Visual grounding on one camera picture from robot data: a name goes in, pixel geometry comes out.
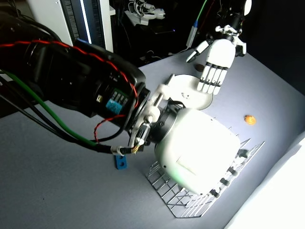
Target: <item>bright green cable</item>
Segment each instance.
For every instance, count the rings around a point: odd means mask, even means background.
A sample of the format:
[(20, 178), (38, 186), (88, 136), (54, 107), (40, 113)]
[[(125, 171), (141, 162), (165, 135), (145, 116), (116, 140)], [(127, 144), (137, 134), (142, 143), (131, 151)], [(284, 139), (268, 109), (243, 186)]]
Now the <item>bright green cable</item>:
[(201, 15), (201, 13), (202, 13), (202, 11), (203, 11), (203, 9), (204, 9), (204, 6), (205, 6), (205, 4), (206, 4), (207, 1), (208, 1), (208, 0), (205, 0), (205, 1), (204, 1), (203, 5), (202, 5), (202, 7), (201, 7), (201, 10), (200, 10), (200, 12), (199, 12), (199, 14), (198, 14), (198, 17), (197, 17), (197, 19), (196, 19), (196, 21), (199, 20), (200, 15)]
[(54, 118), (54, 120), (71, 136), (91, 145), (91, 146), (95, 146), (96, 143), (92, 142), (86, 138), (84, 138), (83, 136), (80, 136), (79, 134), (75, 133), (74, 131), (72, 131), (71, 129), (69, 129), (67, 127), (67, 125), (51, 110), (51, 108), (48, 107), (48, 105), (46, 105), (44, 103), (44, 101), (31, 89), (29, 88), (23, 81), (21, 81), (17, 76), (15, 76), (14, 74), (5, 72), (11, 79), (13, 79), (17, 84), (19, 84), (20, 87), (22, 87), (25, 91), (27, 91), (51, 116), (52, 118)]

